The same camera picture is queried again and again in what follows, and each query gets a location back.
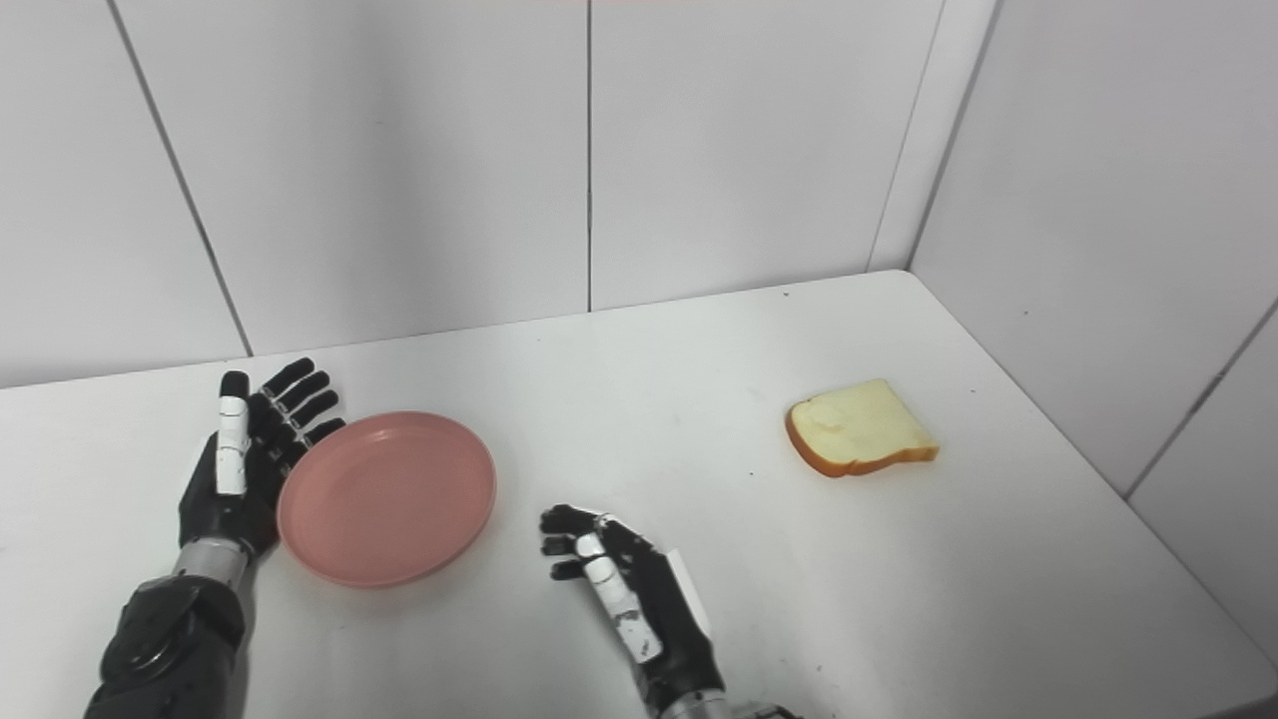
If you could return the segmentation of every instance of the robotic wrist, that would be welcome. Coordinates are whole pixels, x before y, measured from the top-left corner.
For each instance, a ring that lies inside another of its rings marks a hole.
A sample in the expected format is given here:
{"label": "robotic wrist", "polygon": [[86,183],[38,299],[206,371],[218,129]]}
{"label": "robotic wrist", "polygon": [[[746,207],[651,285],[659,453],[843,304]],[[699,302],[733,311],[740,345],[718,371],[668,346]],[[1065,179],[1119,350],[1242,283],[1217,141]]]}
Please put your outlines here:
{"label": "robotic wrist", "polygon": [[192,575],[148,582],[124,607],[84,718],[219,718],[243,639],[227,585]]}

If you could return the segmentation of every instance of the toast slice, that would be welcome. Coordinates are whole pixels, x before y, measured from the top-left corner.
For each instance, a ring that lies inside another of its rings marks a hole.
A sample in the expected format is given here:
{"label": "toast slice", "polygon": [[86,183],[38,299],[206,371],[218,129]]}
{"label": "toast slice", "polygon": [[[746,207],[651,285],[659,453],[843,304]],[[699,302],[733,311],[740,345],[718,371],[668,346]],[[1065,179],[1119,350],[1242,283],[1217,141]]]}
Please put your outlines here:
{"label": "toast slice", "polygon": [[941,446],[887,381],[818,395],[790,409],[786,433],[827,478],[868,475],[897,462],[930,462]]}

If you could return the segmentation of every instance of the table surface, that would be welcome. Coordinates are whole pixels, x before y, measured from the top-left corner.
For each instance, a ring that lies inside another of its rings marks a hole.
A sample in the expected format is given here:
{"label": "table surface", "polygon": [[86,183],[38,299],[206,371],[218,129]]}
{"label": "table surface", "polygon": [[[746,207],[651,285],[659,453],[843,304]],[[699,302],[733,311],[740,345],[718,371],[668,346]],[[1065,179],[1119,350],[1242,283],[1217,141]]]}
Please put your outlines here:
{"label": "table surface", "polygon": [[[249,587],[248,719],[639,719],[589,589],[537,516],[612,511],[679,547],[734,701],[809,719],[1199,718],[1274,672],[916,278],[881,272],[311,351],[362,418],[420,410],[488,444],[489,526],[408,586],[286,552]],[[0,715],[77,716],[119,605],[175,557],[178,497],[230,368],[0,392]],[[930,465],[829,480],[805,397],[887,378]]]}

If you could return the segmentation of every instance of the wall seam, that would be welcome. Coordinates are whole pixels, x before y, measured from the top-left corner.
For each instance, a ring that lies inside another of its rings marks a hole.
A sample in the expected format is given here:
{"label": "wall seam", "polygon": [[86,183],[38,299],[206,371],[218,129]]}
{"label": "wall seam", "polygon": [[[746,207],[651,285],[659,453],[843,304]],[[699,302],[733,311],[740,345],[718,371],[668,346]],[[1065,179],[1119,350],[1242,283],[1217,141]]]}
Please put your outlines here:
{"label": "wall seam", "polygon": [[129,31],[124,27],[124,17],[120,14],[120,9],[116,6],[115,0],[106,0],[106,5],[111,11],[111,18],[115,20],[115,29],[120,33],[120,41],[124,42],[124,51],[129,56],[129,64],[133,65],[133,74],[138,79],[138,86],[142,88],[142,97],[147,103],[147,110],[151,112],[151,120],[155,123],[156,132],[160,134],[160,143],[164,146],[165,155],[169,157],[169,166],[173,167],[173,174],[178,179],[178,188],[181,190],[181,197],[187,202],[187,211],[190,212],[190,218],[196,223],[196,231],[199,234],[199,241],[204,246],[204,255],[208,258],[208,264],[213,269],[213,278],[217,281],[217,287],[222,292],[222,300],[226,301],[226,310],[231,315],[231,322],[235,324],[235,332],[239,333],[240,344],[244,346],[244,352],[253,356],[253,345],[249,344],[248,333],[244,331],[244,322],[240,319],[239,310],[235,308],[235,300],[231,298],[230,287],[226,286],[226,276],[222,273],[222,267],[217,262],[217,253],[213,250],[212,243],[208,240],[208,231],[204,229],[204,221],[199,216],[199,209],[196,207],[196,198],[190,194],[190,185],[187,184],[187,176],[181,171],[181,165],[178,162],[178,155],[173,148],[173,142],[169,139],[169,132],[165,129],[164,120],[160,119],[160,107],[156,105],[155,96],[151,93],[151,86],[147,83],[146,74],[142,72],[142,63],[138,60],[137,50],[133,47],[133,40],[129,37]]}
{"label": "wall seam", "polygon": [[971,102],[973,91],[976,87],[976,78],[980,77],[982,68],[985,66],[985,54],[989,51],[990,38],[994,37],[994,28],[998,27],[998,18],[1003,11],[1003,0],[994,1],[994,9],[989,13],[989,26],[985,28],[985,37],[980,41],[980,51],[976,54],[976,63],[971,68],[971,77],[967,78],[967,88],[964,89],[962,101],[958,102],[958,112],[955,115],[955,124],[950,129],[950,139],[946,142],[946,149],[941,155],[941,165],[937,167],[937,176],[932,180],[932,192],[928,193],[928,203],[923,207],[923,217],[919,220],[919,231],[914,235],[914,246],[910,248],[910,255],[905,261],[906,271],[914,268],[914,257],[919,253],[919,245],[923,243],[923,232],[928,229],[928,220],[932,217],[932,207],[935,204],[937,194],[941,192],[941,184],[944,181],[946,170],[950,169],[950,157],[953,155],[955,143],[958,138],[958,132],[962,129],[962,123],[967,117],[967,105]]}
{"label": "wall seam", "polygon": [[901,133],[901,144],[896,148],[896,163],[892,165],[892,176],[887,180],[887,194],[883,195],[883,207],[879,208],[879,220],[874,225],[874,239],[870,241],[870,250],[865,255],[865,267],[861,272],[870,269],[874,262],[874,249],[878,246],[879,234],[883,231],[883,217],[887,216],[887,206],[892,202],[892,190],[896,189],[896,175],[901,170],[901,158],[905,156],[905,144],[910,140],[910,128],[914,126],[914,111],[919,107],[919,96],[923,93],[923,80],[928,77],[928,66],[932,64],[932,51],[937,46],[937,33],[941,31],[941,18],[946,14],[946,3],[941,0],[937,9],[937,22],[932,24],[932,40],[928,41],[928,54],[923,57],[923,70],[919,72],[919,83],[914,88],[914,100],[910,102],[910,114],[905,117],[905,132]]}
{"label": "wall seam", "polygon": [[1167,455],[1167,451],[1171,450],[1173,444],[1176,444],[1176,441],[1180,439],[1181,433],[1185,432],[1185,428],[1190,425],[1190,421],[1194,420],[1194,416],[1199,414],[1199,410],[1201,410],[1203,406],[1206,405],[1206,401],[1215,393],[1217,388],[1220,387],[1220,383],[1233,370],[1233,367],[1238,363],[1238,359],[1242,358],[1242,354],[1247,350],[1247,347],[1251,346],[1251,342],[1256,340],[1256,336],[1259,336],[1260,332],[1264,331],[1265,324],[1269,323],[1269,319],[1273,318],[1275,312],[1278,312],[1278,296],[1274,298],[1274,300],[1265,309],[1264,314],[1260,315],[1260,321],[1256,322],[1256,324],[1251,327],[1251,331],[1249,331],[1247,335],[1242,338],[1242,344],[1240,344],[1238,347],[1233,350],[1233,354],[1231,354],[1229,358],[1226,359],[1224,367],[1220,368],[1220,372],[1213,375],[1210,381],[1208,381],[1206,387],[1203,390],[1201,393],[1199,393],[1197,398],[1194,401],[1194,405],[1190,406],[1189,412],[1186,412],[1185,416],[1181,418],[1181,421],[1176,424],[1176,428],[1172,430],[1172,434],[1168,435],[1167,441],[1163,442],[1162,446],[1159,446],[1158,452],[1155,452],[1154,457],[1150,458],[1149,464],[1145,465],[1145,469],[1141,470],[1139,475],[1136,475],[1136,481],[1134,481],[1131,484],[1131,488],[1128,488],[1127,492],[1123,493],[1122,496],[1125,501],[1130,502],[1132,496],[1136,494],[1136,490],[1140,488],[1140,485],[1143,485],[1145,480],[1149,479],[1149,475],[1150,473],[1154,471],[1154,467],[1157,467],[1158,464],[1163,460],[1163,456]]}

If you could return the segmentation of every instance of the robotic hand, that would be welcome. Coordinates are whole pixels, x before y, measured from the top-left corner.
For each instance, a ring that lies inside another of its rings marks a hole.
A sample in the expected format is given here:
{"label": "robotic hand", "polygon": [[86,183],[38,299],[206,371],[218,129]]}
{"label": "robotic hand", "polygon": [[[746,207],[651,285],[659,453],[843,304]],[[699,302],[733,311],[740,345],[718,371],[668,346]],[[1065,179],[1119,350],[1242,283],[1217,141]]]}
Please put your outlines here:
{"label": "robotic hand", "polygon": [[180,553],[173,575],[150,581],[124,607],[102,656],[102,686],[86,719],[221,719],[244,614],[235,587],[276,541],[275,508],[293,466],[341,428],[326,373],[309,358],[248,396],[227,373],[221,425],[208,438],[178,504]]}
{"label": "robotic hand", "polygon": [[[569,504],[542,513],[542,554],[575,556],[552,580],[589,580],[635,663],[639,695],[658,719],[727,719],[723,677],[709,622],[679,552],[662,554],[610,515]],[[797,719],[780,706],[750,706],[739,719]]]}

